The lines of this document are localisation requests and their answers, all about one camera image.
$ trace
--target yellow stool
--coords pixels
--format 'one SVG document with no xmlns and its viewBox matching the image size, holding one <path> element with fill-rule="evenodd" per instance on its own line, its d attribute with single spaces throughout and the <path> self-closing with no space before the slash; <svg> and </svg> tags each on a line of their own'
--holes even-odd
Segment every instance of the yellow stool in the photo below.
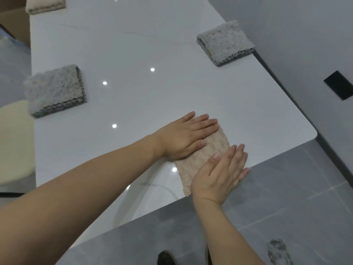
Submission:
<svg viewBox="0 0 353 265">
<path fill-rule="evenodd" d="M 34 171 L 34 120 L 28 101 L 21 100 L 0 108 L 0 186 Z"/>
</svg>

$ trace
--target chair leg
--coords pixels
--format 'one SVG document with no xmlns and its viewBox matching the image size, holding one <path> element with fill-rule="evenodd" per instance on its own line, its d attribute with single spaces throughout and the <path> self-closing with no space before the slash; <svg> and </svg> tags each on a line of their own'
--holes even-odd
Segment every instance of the chair leg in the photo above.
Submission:
<svg viewBox="0 0 353 265">
<path fill-rule="evenodd" d="M 17 198 L 24 195 L 21 192 L 0 192 L 0 198 Z"/>
</svg>

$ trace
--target folded towel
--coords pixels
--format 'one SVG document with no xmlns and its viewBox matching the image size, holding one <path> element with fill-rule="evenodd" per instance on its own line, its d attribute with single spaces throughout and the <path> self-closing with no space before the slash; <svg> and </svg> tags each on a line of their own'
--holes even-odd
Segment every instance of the folded towel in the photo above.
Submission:
<svg viewBox="0 0 353 265">
<path fill-rule="evenodd" d="M 194 152 L 185 159 L 175 161 L 181 183 L 183 184 L 183 192 L 185 196 L 191 194 L 192 179 L 212 154 L 217 153 L 222 156 L 230 147 L 227 137 L 221 128 L 205 138 L 205 141 L 207 142 L 207 145 L 201 150 Z"/>
<path fill-rule="evenodd" d="M 65 0 L 27 0 L 26 12 L 35 15 L 65 7 Z"/>
<path fill-rule="evenodd" d="M 37 73 L 24 81 L 29 114 L 34 118 L 87 102 L 81 71 L 76 65 Z"/>
<path fill-rule="evenodd" d="M 197 43 L 218 67 L 254 51 L 254 44 L 246 37 L 236 20 L 199 34 Z"/>
</svg>

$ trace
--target white table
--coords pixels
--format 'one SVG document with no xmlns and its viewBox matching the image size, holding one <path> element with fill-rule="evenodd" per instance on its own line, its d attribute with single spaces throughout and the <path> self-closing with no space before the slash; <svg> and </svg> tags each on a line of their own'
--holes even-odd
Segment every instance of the white table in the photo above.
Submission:
<svg viewBox="0 0 353 265">
<path fill-rule="evenodd" d="M 218 118 L 231 144 L 245 143 L 248 166 L 315 138 L 253 55 L 221 68 L 208 59 L 196 35 L 223 22 L 207 0 L 67 0 L 31 16 L 33 74 L 77 64 L 88 97 L 35 121 L 37 185 L 193 110 Z M 150 168 L 75 244 L 182 198 L 173 168 Z"/>
</svg>

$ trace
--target beige towel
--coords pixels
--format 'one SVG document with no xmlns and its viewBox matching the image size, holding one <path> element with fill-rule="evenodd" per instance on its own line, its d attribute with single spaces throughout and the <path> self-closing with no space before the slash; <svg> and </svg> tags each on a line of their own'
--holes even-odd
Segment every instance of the beige towel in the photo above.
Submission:
<svg viewBox="0 0 353 265">
<path fill-rule="evenodd" d="M 27 0 L 26 12 L 35 15 L 65 7 L 65 0 Z"/>
<path fill-rule="evenodd" d="M 230 147 L 227 137 L 221 128 L 205 138 L 205 141 L 207 142 L 207 145 L 201 150 L 194 152 L 185 159 L 175 161 L 181 183 L 183 184 L 183 192 L 185 196 L 191 194 L 192 179 L 212 154 L 217 153 L 222 156 Z"/>
</svg>

